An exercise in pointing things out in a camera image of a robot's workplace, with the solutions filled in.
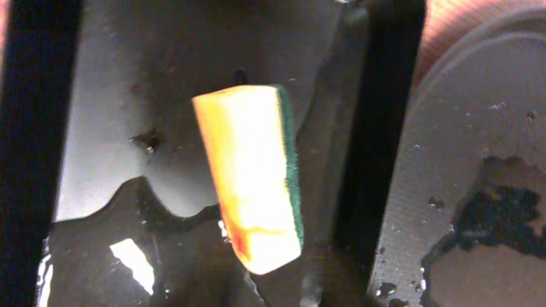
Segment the green yellow sponge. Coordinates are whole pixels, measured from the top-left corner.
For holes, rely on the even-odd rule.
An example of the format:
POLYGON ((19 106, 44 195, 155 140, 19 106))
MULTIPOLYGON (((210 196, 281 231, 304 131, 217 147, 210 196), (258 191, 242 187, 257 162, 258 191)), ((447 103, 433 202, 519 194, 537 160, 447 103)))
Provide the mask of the green yellow sponge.
POLYGON ((305 242, 289 95, 279 84, 195 96, 221 216, 233 251, 255 275, 299 258, 305 242))

